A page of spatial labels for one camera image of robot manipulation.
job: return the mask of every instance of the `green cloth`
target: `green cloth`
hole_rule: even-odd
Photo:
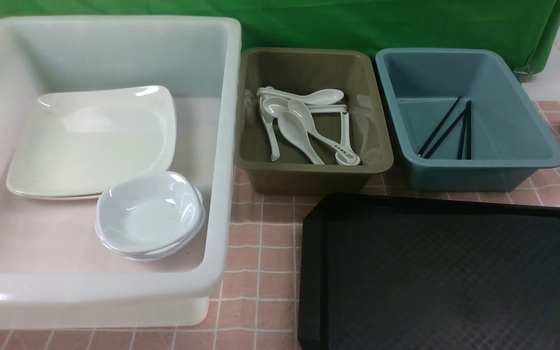
[[[236,18],[243,49],[467,47],[533,73],[547,61],[560,0],[0,0],[0,18],[59,14],[182,14]]]

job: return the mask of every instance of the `pink tiled countertop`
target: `pink tiled countertop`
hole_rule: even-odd
[[[537,102],[560,143],[560,102]],[[364,193],[560,207],[560,168],[540,170],[513,192],[422,193],[394,168]],[[0,331],[0,350],[295,350],[301,222],[318,197],[268,196],[235,177],[224,283],[194,327]]]

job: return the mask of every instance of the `large white bin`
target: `large white bin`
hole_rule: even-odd
[[[231,18],[14,17],[0,20],[0,328],[191,325],[224,275],[233,183],[241,27]],[[45,93],[161,85],[177,106],[172,170],[203,194],[207,226],[154,263],[95,237],[96,200],[9,193],[7,168]]]

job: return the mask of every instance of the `blue plastic basin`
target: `blue plastic basin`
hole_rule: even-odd
[[[560,147],[504,60],[468,49],[385,49],[375,62],[409,182],[418,191],[511,191],[560,166]],[[457,159],[462,123],[431,159],[417,155],[458,96],[431,145],[472,100],[472,159]]]

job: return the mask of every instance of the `black chopstick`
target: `black chopstick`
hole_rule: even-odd
[[[438,147],[440,147],[442,142],[444,142],[444,139],[449,135],[449,133],[451,133],[451,131],[453,131],[455,126],[457,126],[457,123],[459,123],[459,121],[466,115],[467,109],[468,109],[468,104],[466,104],[466,108],[464,109],[464,111],[462,111],[462,113],[459,114],[459,117],[455,119],[455,122],[453,122],[453,124],[451,124],[451,126],[449,126],[449,128],[446,129],[446,131],[444,131],[444,134],[442,134],[442,136],[436,141],[434,146],[431,149],[429,149],[429,152],[427,152],[427,154],[423,158],[425,159],[431,158],[431,155],[433,155],[433,153],[438,149]]]
[[[425,144],[423,144],[423,146],[420,147],[420,151],[418,151],[418,153],[417,153],[418,157],[421,157],[422,154],[427,150],[427,147],[429,147],[429,144],[431,143],[431,141],[433,141],[434,137],[436,137],[438,131],[440,131],[440,129],[442,128],[442,126],[444,125],[446,120],[449,118],[449,115],[451,115],[451,113],[453,112],[453,109],[455,109],[455,106],[457,106],[457,103],[461,99],[462,99],[461,96],[458,97],[457,100],[455,101],[455,103],[453,104],[453,106],[451,106],[451,109],[449,109],[449,111],[447,111],[444,118],[442,118],[442,120],[440,120],[440,124],[438,124],[436,126],[436,128],[434,129],[433,133],[431,133],[431,135],[429,135],[429,138],[427,138],[427,141],[425,141]]]
[[[466,118],[468,119],[468,124],[466,125],[466,159],[473,158],[473,102],[468,101],[466,104],[466,108],[468,109]]]
[[[462,132],[459,134],[459,146],[457,148],[457,159],[462,159],[464,156],[464,138],[466,136],[466,128],[468,124],[468,113],[464,115],[464,121],[462,122]]]

